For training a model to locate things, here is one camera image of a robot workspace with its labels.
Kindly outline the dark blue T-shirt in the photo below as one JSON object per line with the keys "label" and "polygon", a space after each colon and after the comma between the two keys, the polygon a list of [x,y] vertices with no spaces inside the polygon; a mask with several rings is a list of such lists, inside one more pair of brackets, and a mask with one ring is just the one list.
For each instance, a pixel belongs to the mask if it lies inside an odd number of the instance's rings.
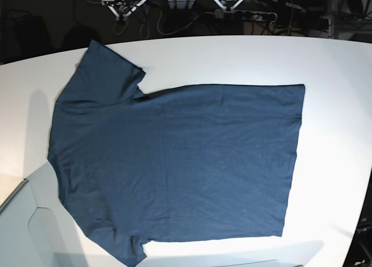
{"label": "dark blue T-shirt", "polygon": [[144,77],[91,41],[55,102],[48,161],[85,236],[126,266],[150,241],[281,236],[305,86],[146,95]]}

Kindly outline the white power strip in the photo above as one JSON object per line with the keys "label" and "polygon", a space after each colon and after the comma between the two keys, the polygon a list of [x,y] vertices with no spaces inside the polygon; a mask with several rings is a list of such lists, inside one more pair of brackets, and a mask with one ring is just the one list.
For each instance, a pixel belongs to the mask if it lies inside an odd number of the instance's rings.
{"label": "white power strip", "polygon": [[277,14],[274,12],[266,12],[260,10],[233,10],[226,11],[222,9],[216,9],[214,16],[217,19],[224,20],[243,20],[248,22],[276,22]]}

